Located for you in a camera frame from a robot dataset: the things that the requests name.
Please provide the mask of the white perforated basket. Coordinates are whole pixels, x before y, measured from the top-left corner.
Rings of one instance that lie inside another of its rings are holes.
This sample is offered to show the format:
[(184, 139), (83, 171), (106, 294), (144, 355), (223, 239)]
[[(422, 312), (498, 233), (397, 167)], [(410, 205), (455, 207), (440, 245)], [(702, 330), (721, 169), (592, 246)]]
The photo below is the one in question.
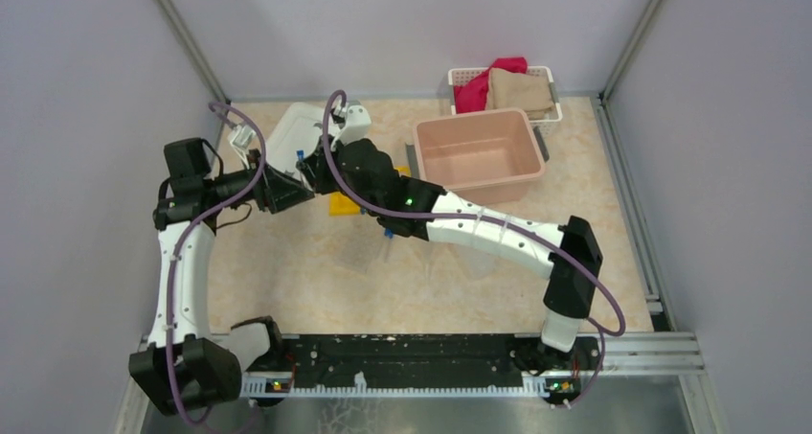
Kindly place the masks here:
[(452, 114), (515, 108), (523, 111), (533, 126), (563, 119), (553, 74), (546, 66), (525, 70), (457, 68), (448, 71), (447, 82)]

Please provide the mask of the yellow test tube rack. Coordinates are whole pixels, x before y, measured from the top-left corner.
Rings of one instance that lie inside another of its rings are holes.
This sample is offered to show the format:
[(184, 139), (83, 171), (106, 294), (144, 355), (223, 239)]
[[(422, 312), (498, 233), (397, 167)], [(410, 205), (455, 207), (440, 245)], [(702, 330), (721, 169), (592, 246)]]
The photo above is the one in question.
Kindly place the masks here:
[[(393, 210), (393, 198), (402, 197), (403, 179), (410, 176), (408, 167), (385, 166), (342, 166), (338, 165), (339, 175), (345, 183), (358, 194), (364, 202)], [(328, 213), (332, 217), (366, 214), (370, 209), (360, 206), (358, 202), (345, 193), (335, 179), (335, 175), (326, 169), (326, 178), (333, 192), (329, 195)]]

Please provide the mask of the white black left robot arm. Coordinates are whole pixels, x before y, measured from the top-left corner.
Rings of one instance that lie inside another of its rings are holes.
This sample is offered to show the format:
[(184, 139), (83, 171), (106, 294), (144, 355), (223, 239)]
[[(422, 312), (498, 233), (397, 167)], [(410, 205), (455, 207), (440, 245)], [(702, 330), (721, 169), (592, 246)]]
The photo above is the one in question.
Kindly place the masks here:
[(202, 138), (164, 148), (169, 177), (153, 212), (161, 251), (159, 299), (145, 350), (132, 354), (128, 371), (166, 416), (236, 400), (253, 364), (280, 368), (287, 346), (270, 316), (232, 326), (217, 343), (208, 317), (208, 268), (225, 208), (252, 204), (272, 214), (313, 198), (300, 182), (276, 171), (257, 149), (241, 171), (212, 176)]

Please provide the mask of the pink plastic tub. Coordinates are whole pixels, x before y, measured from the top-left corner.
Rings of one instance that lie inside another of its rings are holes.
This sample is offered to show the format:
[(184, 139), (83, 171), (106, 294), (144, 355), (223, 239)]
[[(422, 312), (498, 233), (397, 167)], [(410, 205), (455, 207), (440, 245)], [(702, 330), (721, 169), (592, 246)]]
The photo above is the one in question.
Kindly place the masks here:
[(518, 201), (546, 172), (538, 136), (516, 108), (425, 121), (413, 140), (419, 177), (476, 204)]

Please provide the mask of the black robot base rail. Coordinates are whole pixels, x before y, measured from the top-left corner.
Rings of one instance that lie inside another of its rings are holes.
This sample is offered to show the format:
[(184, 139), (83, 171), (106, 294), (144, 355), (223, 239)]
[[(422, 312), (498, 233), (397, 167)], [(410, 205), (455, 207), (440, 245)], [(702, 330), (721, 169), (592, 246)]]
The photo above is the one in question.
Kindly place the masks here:
[(573, 394), (600, 357), (593, 336), (560, 352), (534, 334), (301, 334), (259, 357), (271, 395)]

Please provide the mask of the beige cloth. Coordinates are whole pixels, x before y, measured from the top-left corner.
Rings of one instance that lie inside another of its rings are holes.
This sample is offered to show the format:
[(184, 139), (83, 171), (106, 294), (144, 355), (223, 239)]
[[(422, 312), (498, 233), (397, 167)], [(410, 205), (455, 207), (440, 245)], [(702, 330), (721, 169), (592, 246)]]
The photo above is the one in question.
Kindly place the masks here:
[(555, 111), (546, 72), (529, 75), (494, 69), (489, 73), (488, 86), (486, 110), (517, 108), (532, 121), (543, 120)]

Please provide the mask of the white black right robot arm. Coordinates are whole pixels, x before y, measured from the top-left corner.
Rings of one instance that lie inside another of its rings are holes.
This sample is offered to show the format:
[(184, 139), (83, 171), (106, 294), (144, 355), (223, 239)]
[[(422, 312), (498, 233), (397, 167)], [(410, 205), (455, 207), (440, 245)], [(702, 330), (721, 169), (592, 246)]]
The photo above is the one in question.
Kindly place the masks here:
[(547, 280), (540, 358), (552, 369), (574, 360), (575, 337), (590, 316), (603, 263), (587, 220), (572, 216), (556, 225), (493, 211), (400, 173), (368, 139), (332, 151), (322, 145), (298, 149), (295, 167), (315, 193), (343, 194), (393, 235), (468, 247), (521, 264)]

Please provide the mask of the white plastic tray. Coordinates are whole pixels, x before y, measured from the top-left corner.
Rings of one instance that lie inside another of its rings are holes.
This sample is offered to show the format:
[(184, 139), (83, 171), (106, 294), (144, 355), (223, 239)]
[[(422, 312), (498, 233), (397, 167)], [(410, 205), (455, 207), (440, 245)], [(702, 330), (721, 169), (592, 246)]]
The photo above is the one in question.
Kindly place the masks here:
[(298, 163), (322, 144), (324, 109), (309, 103), (292, 103), (265, 141), (266, 163), (296, 180), (304, 176)]

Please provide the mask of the red cloth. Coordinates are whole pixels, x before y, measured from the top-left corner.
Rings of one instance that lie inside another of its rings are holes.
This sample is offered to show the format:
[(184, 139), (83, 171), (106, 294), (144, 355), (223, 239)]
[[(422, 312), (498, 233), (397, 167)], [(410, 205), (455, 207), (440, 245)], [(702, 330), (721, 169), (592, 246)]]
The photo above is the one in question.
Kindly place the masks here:
[(500, 69), (525, 74), (528, 63), (524, 57), (499, 57), (481, 72), (454, 70), (451, 72), (455, 109), (458, 114), (485, 110), (489, 91), (489, 73)]

